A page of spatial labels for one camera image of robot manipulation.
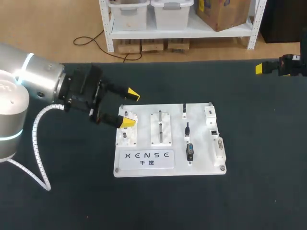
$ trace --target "cardboard box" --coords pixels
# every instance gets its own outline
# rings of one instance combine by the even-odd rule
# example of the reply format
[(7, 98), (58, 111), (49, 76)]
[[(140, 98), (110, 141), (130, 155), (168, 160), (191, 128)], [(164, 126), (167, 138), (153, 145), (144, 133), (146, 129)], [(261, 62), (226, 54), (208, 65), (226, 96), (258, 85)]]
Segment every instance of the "cardboard box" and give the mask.
[(142, 39), (142, 51), (163, 51), (163, 39)]
[(118, 52), (120, 54), (138, 54), (140, 50), (140, 39), (123, 39), (118, 45)]
[(190, 40), (188, 38), (172, 38), (168, 40), (168, 49), (188, 50), (190, 47)]
[(198, 0), (196, 14), (215, 31), (246, 23), (251, 0)]

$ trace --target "black cabinet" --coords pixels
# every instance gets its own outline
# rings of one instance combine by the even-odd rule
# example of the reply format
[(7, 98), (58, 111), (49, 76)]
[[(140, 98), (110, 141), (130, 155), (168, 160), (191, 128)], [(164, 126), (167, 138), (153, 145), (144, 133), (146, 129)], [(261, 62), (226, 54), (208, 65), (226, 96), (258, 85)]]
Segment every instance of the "black cabinet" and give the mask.
[(268, 0), (260, 32), (266, 43), (299, 42), (307, 27), (307, 0)]

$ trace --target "wooden block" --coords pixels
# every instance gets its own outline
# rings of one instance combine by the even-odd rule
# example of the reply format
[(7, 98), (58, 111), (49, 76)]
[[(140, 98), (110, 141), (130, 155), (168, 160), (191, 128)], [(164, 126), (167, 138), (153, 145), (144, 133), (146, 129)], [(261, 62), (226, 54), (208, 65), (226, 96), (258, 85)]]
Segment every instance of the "wooden block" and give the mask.
[(189, 47), (190, 47), (190, 40), (188, 38), (169, 39), (167, 44), (168, 49), (188, 50)]
[(164, 50), (163, 39), (142, 39), (142, 51)]
[(118, 52), (120, 54), (138, 54), (140, 49), (140, 39), (124, 39), (118, 45)]

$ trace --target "white storage bin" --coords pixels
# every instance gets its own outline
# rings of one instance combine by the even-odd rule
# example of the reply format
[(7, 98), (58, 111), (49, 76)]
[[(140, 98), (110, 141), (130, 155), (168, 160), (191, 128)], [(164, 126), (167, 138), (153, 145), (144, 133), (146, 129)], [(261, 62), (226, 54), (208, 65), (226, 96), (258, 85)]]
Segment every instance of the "white storage bin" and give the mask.
[(151, 0), (158, 30), (184, 30), (194, 0)]
[(114, 24), (118, 30), (146, 30), (149, 0), (110, 1)]

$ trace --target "white test board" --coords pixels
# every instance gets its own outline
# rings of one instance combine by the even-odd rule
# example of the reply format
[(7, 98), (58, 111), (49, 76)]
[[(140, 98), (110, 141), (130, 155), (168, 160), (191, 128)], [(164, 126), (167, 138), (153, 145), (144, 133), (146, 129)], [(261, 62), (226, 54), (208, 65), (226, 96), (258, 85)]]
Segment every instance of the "white test board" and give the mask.
[[(216, 122), (208, 122), (205, 108), (208, 103), (186, 104), (186, 119), (183, 117), (183, 104), (151, 104), (124, 105), (119, 108), (119, 115), (137, 120), (137, 126), (127, 129), (117, 129), (116, 150), (114, 160), (115, 177), (143, 176), (179, 176), (179, 175), (214, 175), (225, 174), (226, 155), (223, 140), (219, 137)], [(210, 114), (215, 115), (211, 105)], [(167, 139), (162, 144), (153, 143), (153, 132), (157, 133), (159, 121), (155, 118), (158, 112), (163, 114), (163, 136)], [(187, 161), (187, 140), (185, 128), (189, 122), (189, 142), (193, 144), (193, 161)], [(217, 140), (222, 140), (223, 151), (217, 158)]]

